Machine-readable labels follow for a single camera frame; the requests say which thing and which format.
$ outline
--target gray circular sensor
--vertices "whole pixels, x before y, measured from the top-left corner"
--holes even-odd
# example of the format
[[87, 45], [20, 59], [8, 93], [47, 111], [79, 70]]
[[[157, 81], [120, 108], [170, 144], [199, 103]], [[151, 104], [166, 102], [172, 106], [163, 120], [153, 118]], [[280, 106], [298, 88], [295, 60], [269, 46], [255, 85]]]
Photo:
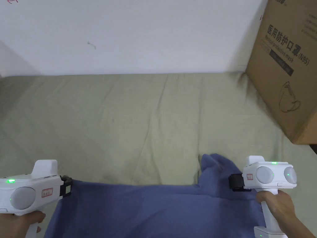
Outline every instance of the gray circular sensor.
[[295, 173], [295, 170], [293, 169], [293, 167], [287, 167], [284, 170], [284, 176], [285, 176], [287, 182], [289, 182], [291, 184], [297, 183], [297, 176], [296, 176], [296, 173]]
[[18, 210], [30, 207], [35, 201], [36, 192], [30, 187], [17, 188], [10, 197], [11, 205]]
[[256, 178], [261, 183], [271, 183], [274, 179], [274, 174], [269, 167], [262, 166], [257, 169]]

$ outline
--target wall mark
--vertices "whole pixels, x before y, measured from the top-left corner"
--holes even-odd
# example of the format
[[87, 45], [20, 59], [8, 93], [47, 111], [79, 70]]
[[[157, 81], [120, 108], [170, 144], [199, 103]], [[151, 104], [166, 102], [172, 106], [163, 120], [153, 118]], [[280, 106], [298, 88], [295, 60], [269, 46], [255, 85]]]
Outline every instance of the wall mark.
[[95, 48], [95, 50], [97, 49], [97, 47], [95, 45], [91, 44], [89, 41], [87, 42], [87, 44], [93, 46]]

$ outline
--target blue cloth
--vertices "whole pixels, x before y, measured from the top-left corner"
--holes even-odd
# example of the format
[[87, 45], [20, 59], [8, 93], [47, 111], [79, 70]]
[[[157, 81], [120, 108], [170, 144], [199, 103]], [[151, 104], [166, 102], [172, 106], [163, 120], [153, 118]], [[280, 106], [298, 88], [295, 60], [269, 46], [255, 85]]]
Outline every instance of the blue cloth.
[[45, 238], [252, 237], [265, 226], [255, 192], [232, 192], [235, 164], [203, 155], [199, 183], [131, 186], [74, 181], [59, 201]]

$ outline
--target forearm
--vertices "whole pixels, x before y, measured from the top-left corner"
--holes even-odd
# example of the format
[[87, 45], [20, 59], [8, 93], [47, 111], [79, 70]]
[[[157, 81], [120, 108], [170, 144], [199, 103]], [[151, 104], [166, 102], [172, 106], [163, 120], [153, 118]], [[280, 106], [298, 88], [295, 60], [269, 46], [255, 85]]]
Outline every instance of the forearm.
[[279, 220], [279, 226], [288, 238], [316, 238], [296, 216]]

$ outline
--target red label sticker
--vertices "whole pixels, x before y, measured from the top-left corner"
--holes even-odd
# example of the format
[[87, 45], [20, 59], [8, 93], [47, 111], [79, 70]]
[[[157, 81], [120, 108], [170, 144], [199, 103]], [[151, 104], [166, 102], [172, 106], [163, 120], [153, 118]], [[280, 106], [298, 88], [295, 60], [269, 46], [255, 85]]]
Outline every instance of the red label sticker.
[[42, 191], [42, 197], [48, 197], [53, 194], [53, 188], [44, 189]]
[[247, 174], [247, 180], [253, 180], [253, 174]]

